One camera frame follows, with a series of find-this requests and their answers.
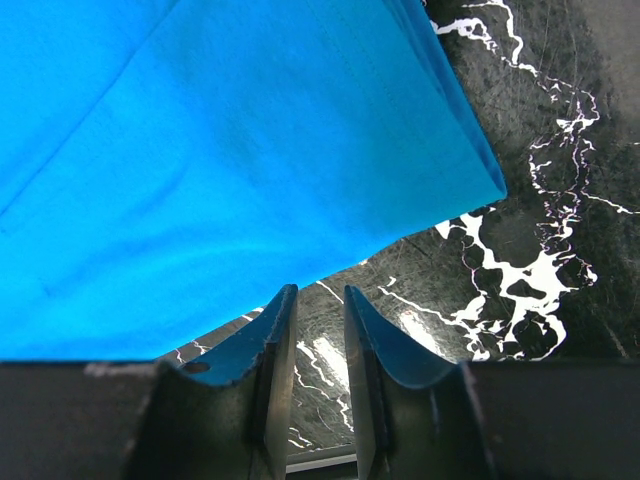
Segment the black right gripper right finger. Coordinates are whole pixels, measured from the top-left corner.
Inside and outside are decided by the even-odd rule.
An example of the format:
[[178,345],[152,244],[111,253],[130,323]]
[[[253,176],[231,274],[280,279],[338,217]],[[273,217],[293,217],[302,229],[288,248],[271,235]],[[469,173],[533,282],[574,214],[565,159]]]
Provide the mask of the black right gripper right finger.
[[362,479],[635,479],[639,365],[452,363],[344,290]]

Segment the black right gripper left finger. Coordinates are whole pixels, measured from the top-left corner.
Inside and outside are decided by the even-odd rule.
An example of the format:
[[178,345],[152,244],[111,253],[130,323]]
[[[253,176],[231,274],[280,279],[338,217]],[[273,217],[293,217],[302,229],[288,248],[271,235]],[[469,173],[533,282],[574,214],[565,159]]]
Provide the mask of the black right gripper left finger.
[[297,294],[182,366],[3,363],[2,477],[284,478]]

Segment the blue t shirt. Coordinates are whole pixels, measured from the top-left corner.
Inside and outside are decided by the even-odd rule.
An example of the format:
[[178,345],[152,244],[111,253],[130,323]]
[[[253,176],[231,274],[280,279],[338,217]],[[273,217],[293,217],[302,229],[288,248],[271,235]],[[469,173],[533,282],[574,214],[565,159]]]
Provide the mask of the blue t shirt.
[[5,1],[1,356],[153,359],[506,196],[418,1]]

